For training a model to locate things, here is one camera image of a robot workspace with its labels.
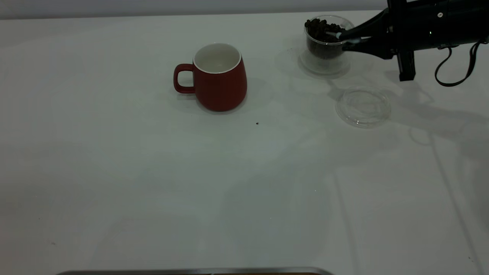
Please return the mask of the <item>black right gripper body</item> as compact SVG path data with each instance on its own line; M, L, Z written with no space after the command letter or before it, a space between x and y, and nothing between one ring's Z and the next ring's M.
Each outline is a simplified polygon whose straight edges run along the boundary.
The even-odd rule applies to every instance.
M387 40L397 57L399 80L416 75L414 52L451 45L448 35L450 13L457 0L388 0Z

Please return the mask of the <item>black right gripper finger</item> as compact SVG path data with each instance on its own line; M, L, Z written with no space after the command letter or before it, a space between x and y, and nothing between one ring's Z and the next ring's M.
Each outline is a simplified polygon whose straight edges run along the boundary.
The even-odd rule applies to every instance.
M381 59L392 59L395 56L389 44L373 37L348 40L342 45L342 50L344 52L364 53Z
M390 27L390 11L382 11L353 29L338 33L339 40L354 40L363 37L383 36Z

